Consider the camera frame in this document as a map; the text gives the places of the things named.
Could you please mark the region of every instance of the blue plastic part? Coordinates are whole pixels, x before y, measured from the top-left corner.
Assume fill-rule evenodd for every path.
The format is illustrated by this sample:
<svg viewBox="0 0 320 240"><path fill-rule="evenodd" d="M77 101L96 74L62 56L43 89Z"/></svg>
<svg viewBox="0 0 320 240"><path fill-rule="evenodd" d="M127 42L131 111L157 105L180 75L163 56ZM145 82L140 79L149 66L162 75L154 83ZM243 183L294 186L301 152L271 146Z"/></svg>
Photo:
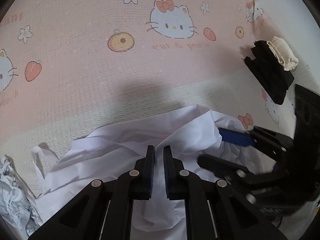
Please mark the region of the blue plastic part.
<svg viewBox="0 0 320 240"><path fill-rule="evenodd" d="M251 136L247 133L239 133L223 128L219 128L219 133L222 136L222 141L232 143L235 145L248 147L253 146L255 142L251 139Z"/></svg>

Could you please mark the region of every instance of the cartoon cat face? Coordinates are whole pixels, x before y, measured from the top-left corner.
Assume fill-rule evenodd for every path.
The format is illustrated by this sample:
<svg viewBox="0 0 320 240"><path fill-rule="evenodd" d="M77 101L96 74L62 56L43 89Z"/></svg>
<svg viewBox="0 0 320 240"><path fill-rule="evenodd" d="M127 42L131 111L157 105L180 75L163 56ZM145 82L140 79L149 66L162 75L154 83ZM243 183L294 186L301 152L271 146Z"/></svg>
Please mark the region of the cartoon cat face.
<svg viewBox="0 0 320 240"><path fill-rule="evenodd" d="M248 22L253 23L262 14L263 10L256 1L251 1L250 3L247 3L245 15L247 17Z"/></svg>
<svg viewBox="0 0 320 240"><path fill-rule="evenodd" d="M150 23L157 33L176 39L193 36L195 27L186 6L174 6L171 0L156 0L154 6Z"/></svg>
<svg viewBox="0 0 320 240"><path fill-rule="evenodd" d="M266 110L268 114L270 114L271 118L276 124L279 124L279 113L278 113L278 105L275 104L268 93L265 92L264 89L261 89L262 98L266 102Z"/></svg>
<svg viewBox="0 0 320 240"><path fill-rule="evenodd" d="M13 66L4 49L0 49L0 92L9 86L13 78Z"/></svg>

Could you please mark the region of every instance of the orange bow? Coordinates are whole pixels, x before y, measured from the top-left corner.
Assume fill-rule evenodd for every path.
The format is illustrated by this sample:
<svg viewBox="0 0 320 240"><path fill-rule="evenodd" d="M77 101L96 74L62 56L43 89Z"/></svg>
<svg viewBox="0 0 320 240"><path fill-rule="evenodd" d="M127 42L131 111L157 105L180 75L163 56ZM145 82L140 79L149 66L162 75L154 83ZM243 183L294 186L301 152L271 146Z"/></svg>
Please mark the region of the orange bow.
<svg viewBox="0 0 320 240"><path fill-rule="evenodd" d="M172 0L167 0L167 1L157 1L156 5L159 9L160 12L166 12L167 10L173 11L174 10L174 5Z"/></svg>
<svg viewBox="0 0 320 240"><path fill-rule="evenodd" d="M238 119L240 120L240 122L242 123L242 125L244 126L244 128L248 128L249 125L253 125L253 120L250 114L246 114L245 116L238 116Z"/></svg>
<svg viewBox="0 0 320 240"><path fill-rule="evenodd" d="M252 6L254 6L254 1L251 1L251 2L247 3L247 8L248 9L251 9Z"/></svg>

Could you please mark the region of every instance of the beige cloth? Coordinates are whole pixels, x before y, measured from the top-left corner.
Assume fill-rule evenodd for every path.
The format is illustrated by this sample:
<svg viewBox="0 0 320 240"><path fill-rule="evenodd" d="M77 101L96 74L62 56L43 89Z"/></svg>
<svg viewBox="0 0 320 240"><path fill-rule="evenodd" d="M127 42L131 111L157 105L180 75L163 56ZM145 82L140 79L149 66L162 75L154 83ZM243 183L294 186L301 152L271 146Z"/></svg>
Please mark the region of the beige cloth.
<svg viewBox="0 0 320 240"><path fill-rule="evenodd" d="M295 69L299 60L284 39L274 36L272 41L267 41L267 44L285 71Z"/></svg>

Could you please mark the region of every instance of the crumpled fabric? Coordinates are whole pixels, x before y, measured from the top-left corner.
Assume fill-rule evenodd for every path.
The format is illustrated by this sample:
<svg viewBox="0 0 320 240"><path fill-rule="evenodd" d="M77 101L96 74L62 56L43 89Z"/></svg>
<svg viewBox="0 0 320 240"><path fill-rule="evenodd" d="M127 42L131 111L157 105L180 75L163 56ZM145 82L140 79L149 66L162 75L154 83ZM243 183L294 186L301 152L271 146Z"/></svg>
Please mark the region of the crumpled fabric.
<svg viewBox="0 0 320 240"><path fill-rule="evenodd" d="M292 50L284 39L274 36L272 41L267 41L267 44L280 65L283 67L283 70L290 71L296 69L299 60L293 54Z"/></svg>
<svg viewBox="0 0 320 240"><path fill-rule="evenodd" d="M36 210L35 198L4 157L0 162L0 214L18 228L25 238L43 223Z"/></svg>
<svg viewBox="0 0 320 240"><path fill-rule="evenodd" d="M208 181L215 182L217 178L197 165L201 153L245 165L254 173L262 172L260 153L252 147L222 142L218 127L245 132L238 119L194 105L108 125L73 141L71 150L45 178L37 173L43 190L36 200L41 218L47 221L92 180L107 182L133 169L136 160L145 157L148 145L153 145L157 165L152 197L148 201L134 201L132 239L173 239L172 236L186 239L184 202L166 197L163 147L170 145L173 157L182 160L185 169ZM32 149L33 155L43 151L40 147Z"/></svg>

